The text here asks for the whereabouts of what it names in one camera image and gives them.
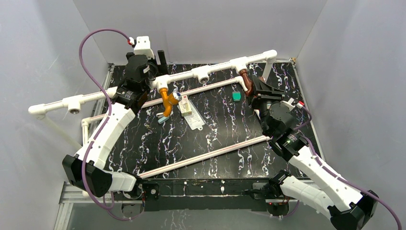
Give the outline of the brown water faucet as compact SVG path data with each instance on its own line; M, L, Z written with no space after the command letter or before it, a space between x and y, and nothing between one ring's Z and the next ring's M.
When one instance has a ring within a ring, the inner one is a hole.
M258 80L262 81L263 83L265 83L265 79L262 76L260 76L260 77L251 76L248 73L247 69L242 69L238 73L242 77L244 85L247 88L247 90L245 91L246 96L253 95L253 90L254 90L253 79L258 79Z

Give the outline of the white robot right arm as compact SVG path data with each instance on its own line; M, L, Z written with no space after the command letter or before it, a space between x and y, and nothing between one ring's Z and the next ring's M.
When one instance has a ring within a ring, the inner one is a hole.
M376 210L376 194L348 185L335 170L314 151L312 143L298 132L291 111L304 108L301 101L286 101L285 93L259 78L244 76L252 109L258 110L262 133L269 137L272 150L286 162L304 172L314 185L299 181L281 170L263 187L253 186L244 194L254 199L299 199L326 216L338 230L360 230Z

